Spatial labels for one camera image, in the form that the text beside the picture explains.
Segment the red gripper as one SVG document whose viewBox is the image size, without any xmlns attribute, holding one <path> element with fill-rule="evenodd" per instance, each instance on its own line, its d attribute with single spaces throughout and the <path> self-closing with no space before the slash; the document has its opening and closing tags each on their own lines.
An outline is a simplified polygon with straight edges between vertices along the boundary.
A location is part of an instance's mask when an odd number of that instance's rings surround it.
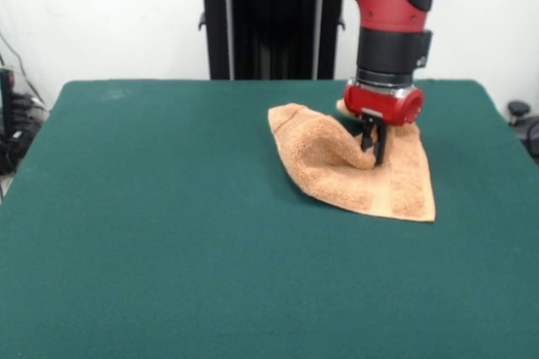
<svg viewBox="0 0 539 359">
<path fill-rule="evenodd" d="M 344 87 L 343 101 L 350 114 L 364 117 L 361 150 L 366 152 L 371 149 L 376 164 L 382 164 L 387 145 L 387 125 L 403 126 L 414 123 L 423 109 L 424 92 L 413 85 L 405 88 L 382 88 L 350 79 Z M 381 121 L 376 123 L 371 117 Z M 376 140 L 372 134 L 375 128 Z"/>
</svg>

